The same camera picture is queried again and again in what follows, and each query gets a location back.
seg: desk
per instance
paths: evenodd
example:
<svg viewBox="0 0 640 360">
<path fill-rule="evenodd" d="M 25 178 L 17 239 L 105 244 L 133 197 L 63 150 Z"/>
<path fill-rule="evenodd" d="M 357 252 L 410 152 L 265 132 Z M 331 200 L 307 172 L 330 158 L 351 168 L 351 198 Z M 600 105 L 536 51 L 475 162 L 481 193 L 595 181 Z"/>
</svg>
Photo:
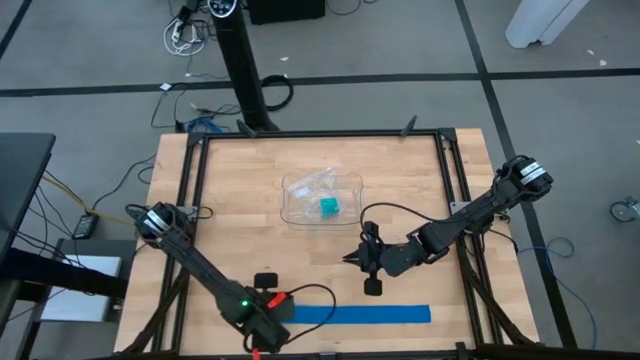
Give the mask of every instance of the desk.
<svg viewBox="0 0 640 360">
<path fill-rule="evenodd" d="M 358 244 L 359 230 L 305 232 L 290 230 L 281 220 L 281 180 L 289 172 L 313 172 L 328 166 L 339 173 L 356 172 L 364 181 L 366 203 L 393 201 L 435 218 L 449 215 L 443 174 L 434 136 L 364 136 L 376 132 L 335 133 L 340 137 L 234 138 L 208 144 L 201 205 L 215 216 L 200 220 L 195 246 L 229 278 L 252 285 L 256 272 L 280 275 L 280 288 L 315 282 L 329 286 L 339 305 L 428 304 L 432 323 L 405 325 L 325 326 L 286 345 L 282 353 L 374 352 L 452 349 L 454 343 L 473 347 L 469 315 L 455 249 L 434 265 L 411 269 L 390 279 L 381 272 L 384 294 L 365 296 L 365 274 L 343 264 L 343 255 Z M 485 192 L 493 169 L 479 129 L 458 129 L 456 147 L 466 171 L 471 196 Z M 185 158 L 187 135 L 164 135 L 160 141 L 147 203 L 175 202 Z M 451 142 L 444 143 L 447 149 Z M 453 184 L 458 183 L 451 151 L 448 168 Z M 193 198 L 196 183 L 196 145 L 186 199 Z M 456 199 L 461 187 L 454 185 Z M 372 208 L 368 218 L 380 224 L 381 237 L 402 242 L 404 235 L 422 224 L 411 214 L 392 208 Z M 494 229 L 507 233 L 506 224 L 496 221 Z M 486 263 L 496 300 L 523 333 L 537 339 L 533 317 L 520 275 L 514 249 L 497 235 L 486 235 Z M 166 256 L 146 247 L 138 253 L 129 280 L 115 350 L 129 345 L 146 324 L 158 303 Z M 298 303 L 329 304 L 321 291 L 296 296 Z M 488 321 L 478 299 L 485 340 L 490 340 Z M 169 348 L 175 307 L 169 321 L 163 349 Z M 287 326 L 296 334 L 307 326 Z M 188 288 L 181 355 L 242 354 L 242 337 L 220 318 L 213 297 L 191 279 Z"/>
<path fill-rule="evenodd" d="M 29 208 L 55 142 L 52 134 L 0 134 L 0 264 Z M 0 335 L 20 297 L 21 281 L 0 277 Z"/>
</svg>

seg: red component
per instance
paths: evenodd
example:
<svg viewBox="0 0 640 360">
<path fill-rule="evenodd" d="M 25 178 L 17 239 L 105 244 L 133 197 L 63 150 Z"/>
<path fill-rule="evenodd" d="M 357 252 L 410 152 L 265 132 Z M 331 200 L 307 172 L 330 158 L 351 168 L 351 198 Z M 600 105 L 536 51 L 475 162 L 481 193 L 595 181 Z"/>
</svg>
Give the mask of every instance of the red component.
<svg viewBox="0 0 640 360">
<path fill-rule="evenodd" d="M 283 302 L 287 298 L 287 293 L 279 292 L 271 301 L 269 301 L 269 309 L 273 309 L 278 306 L 281 302 Z"/>
</svg>

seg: yellow cable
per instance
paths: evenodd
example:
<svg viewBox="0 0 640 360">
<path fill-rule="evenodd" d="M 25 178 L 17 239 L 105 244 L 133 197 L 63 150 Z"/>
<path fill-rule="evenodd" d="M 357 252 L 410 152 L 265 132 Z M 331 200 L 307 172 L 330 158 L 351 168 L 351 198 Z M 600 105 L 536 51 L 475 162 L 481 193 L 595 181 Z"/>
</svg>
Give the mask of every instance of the yellow cable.
<svg viewBox="0 0 640 360">
<path fill-rule="evenodd" d="M 45 181 L 47 181 L 48 183 L 50 183 L 51 185 L 53 185 L 53 186 L 57 187 L 58 189 L 64 191 L 64 193 L 67 194 L 71 198 L 71 200 L 73 200 L 78 205 L 80 205 L 84 209 L 84 211 L 88 212 L 89 214 L 98 215 L 99 217 L 103 217 L 105 219 L 120 223 L 120 224 L 128 226 L 130 228 L 135 228 L 135 226 L 133 226 L 130 222 L 127 222 L 126 220 L 122 220 L 122 219 L 117 218 L 115 216 L 112 216 L 112 215 L 109 215 L 109 214 L 105 214 L 103 212 L 99 212 L 99 211 L 91 209 L 90 207 L 87 206 L 87 204 L 84 203 L 84 201 L 82 201 L 82 199 L 80 199 L 79 197 L 74 195 L 71 191 L 69 191 L 67 188 L 65 188 L 62 184 L 58 183 L 57 181 L 55 181 L 53 179 L 50 179 L 45 175 L 43 175 L 42 178 Z"/>
</svg>

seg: black electronic device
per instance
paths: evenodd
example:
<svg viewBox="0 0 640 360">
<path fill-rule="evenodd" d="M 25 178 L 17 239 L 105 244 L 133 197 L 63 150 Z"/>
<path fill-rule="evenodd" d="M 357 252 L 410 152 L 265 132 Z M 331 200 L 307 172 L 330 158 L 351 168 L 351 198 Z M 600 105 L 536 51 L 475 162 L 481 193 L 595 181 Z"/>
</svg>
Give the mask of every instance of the black electronic device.
<svg viewBox="0 0 640 360">
<path fill-rule="evenodd" d="M 84 240 L 90 238 L 93 234 L 93 231 L 96 229 L 97 224 L 98 215 L 82 215 L 80 217 L 80 220 L 78 220 L 76 228 L 73 230 L 73 234 L 71 234 L 71 238 L 74 240 Z"/>
<path fill-rule="evenodd" d="M 247 0 L 251 23 L 256 25 L 317 19 L 325 15 L 325 0 Z"/>
<path fill-rule="evenodd" d="M 282 325 L 283 314 L 288 312 L 280 311 L 280 308 L 292 308 L 292 296 L 270 293 L 266 289 L 259 292 L 227 279 L 189 243 L 194 226 L 188 215 L 177 207 L 158 203 L 134 217 L 140 237 L 149 246 L 172 256 L 195 277 L 214 296 L 222 318 L 245 340 L 252 337 L 252 349 L 276 353 L 289 340 L 289 331 Z M 274 275 L 258 278 L 266 276 L 267 287 L 271 287 L 274 281 L 277 285 Z"/>
</svg>

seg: plastic bag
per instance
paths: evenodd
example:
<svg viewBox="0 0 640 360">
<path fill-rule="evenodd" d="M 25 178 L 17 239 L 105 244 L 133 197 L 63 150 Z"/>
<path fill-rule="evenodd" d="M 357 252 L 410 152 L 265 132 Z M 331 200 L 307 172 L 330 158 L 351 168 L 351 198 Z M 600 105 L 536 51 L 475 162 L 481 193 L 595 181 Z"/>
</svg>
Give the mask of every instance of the plastic bag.
<svg viewBox="0 0 640 360">
<path fill-rule="evenodd" d="M 339 196 L 334 190 L 336 171 L 326 168 L 302 178 L 287 187 L 297 200 L 304 216 L 311 220 L 327 219 L 342 212 Z"/>
</svg>

